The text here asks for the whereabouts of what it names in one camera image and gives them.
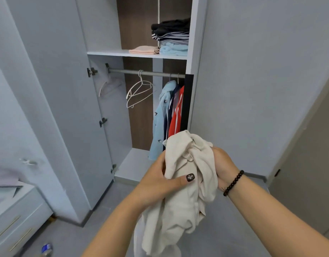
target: right hand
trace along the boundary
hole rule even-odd
[[[230,156],[221,148],[211,147],[214,154],[215,171],[218,176],[218,189],[224,191],[235,179],[239,169]]]

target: clothes rod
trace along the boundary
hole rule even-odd
[[[138,75],[139,70],[128,70],[128,69],[112,69],[106,63],[107,72],[108,73],[125,73],[125,74],[134,74]],[[158,76],[158,77],[172,77],[172,78],[185,78],[185,74],[177,74],[177,73],[162,73],[162,72],[150,72],[150,71],[142,71],[141,75],[143,76]]]

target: shelf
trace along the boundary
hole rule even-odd
[[[115,173],[115,179],[129,184],[141,181],[153,161],[148,159],[149,151],[132,148]]]
[[[119,56],[119,57],[151,57],[156,59],[172,59],[172,60],[187,60],[187,56],[175,55],[147,55],[147,54],[131,54],[129,50],[110,50],[110,51],[89,51],[87,55],[101,55],[101,56]]]

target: door hinge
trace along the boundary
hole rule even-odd
[[[104,117],[102,117],[101,121],[99,121],[100,128],[101,128],[102,125],[103,125],[104,123],[106,123],[106,122],[107,122],[107,119],[104,118]]]
[[[114,169],[117,167],[117,164],[112,165],[111,173],[114,171]]]
[[[96,73],[98,73],[98,70],[95,70],[93,67],[91,69],[87,68],[88,77],[91,77],[91,75],[95,76]]]
[[[280,173],[281,169],[279,169],[276,174],[274,175],[274,177],[276,177],[278,175],[278,173]]]

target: fingernail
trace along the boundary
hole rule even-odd
[[[188,174],[188,175],[186,176],[186,179],[187,179],[188,182],[191,182],[192,180],[195,179],[195,176],[194,176],[193,173],[190,173],[190,174]]]

